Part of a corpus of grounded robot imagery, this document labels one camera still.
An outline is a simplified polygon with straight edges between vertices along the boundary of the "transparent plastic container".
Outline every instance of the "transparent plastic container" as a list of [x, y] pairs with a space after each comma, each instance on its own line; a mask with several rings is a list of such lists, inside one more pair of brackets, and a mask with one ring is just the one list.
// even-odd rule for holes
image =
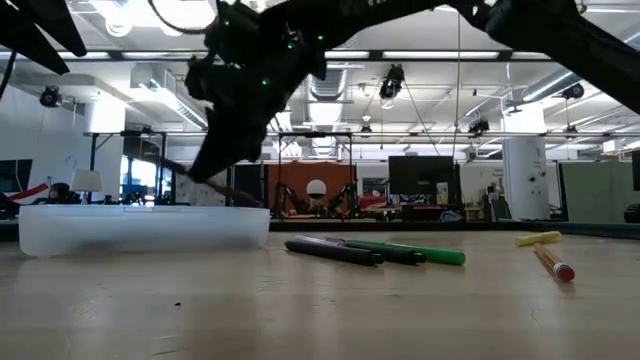
[[20, 209], [20, 248], [48, 257], [78, 252], [192, 252], [260, 247], [269, 210], [236, 207], [42, 205]]

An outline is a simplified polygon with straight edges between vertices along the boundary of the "yellow highlighter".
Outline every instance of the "yellow highlighter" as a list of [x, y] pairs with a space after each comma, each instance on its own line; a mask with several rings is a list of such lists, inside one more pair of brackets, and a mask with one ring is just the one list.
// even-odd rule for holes
[[533, 244], [548, 244], [562, 240], [562, 234], [559, 231], [549, 231], [545, 233], [518, 236], [516, 238], [517, 246], [530, 246]]

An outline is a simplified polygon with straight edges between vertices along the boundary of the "orange pencil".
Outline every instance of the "orange pencil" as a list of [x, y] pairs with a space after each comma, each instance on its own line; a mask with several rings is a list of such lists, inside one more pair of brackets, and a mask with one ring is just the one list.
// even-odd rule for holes
[[576, 277], [575, 271], [565, 264], [559, 257], [555, 256], [549, 249], [540, 244], [533, 245], [535, 254], [540, 258], [543, 265], [547, 267], [551, 272], [563, 282], [570, 282]]

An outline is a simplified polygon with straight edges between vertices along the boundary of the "pencil eraser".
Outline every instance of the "pencil eraser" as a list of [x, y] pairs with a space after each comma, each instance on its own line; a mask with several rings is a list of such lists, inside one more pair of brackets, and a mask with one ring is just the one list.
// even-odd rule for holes
[[553, 266], [553, 272], [556, 277], [563, 282], [570, 282], [576, 277], [576, 273], [573, 269], [565, 263], [557, 263]]

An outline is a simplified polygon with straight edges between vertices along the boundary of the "green marker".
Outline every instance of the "green marker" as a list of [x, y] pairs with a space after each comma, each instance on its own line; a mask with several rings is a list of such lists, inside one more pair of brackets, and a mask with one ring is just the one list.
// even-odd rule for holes
[[391, 248], [398, 248], [404, 250], [413, 250], [417, 253], [423, 254], [427, 257], [427, 261], [439, 263], [439, 264], [448, 264], [448, 265], [464, 265], [466, 261], [466, 256], [461, 251], [454, 250], [441, 250], [434, 248], [425, 248], [421, 246], [411, 246], [411, 245], [402, 245], [402, 244], [394, 244], [384, 241], [373, 241], [373, 240], [345, 240], [347, 244], [356, 243], [356, 244], [366, 244], [366, 245], [377, 245], [377, 246], [388, 246]]

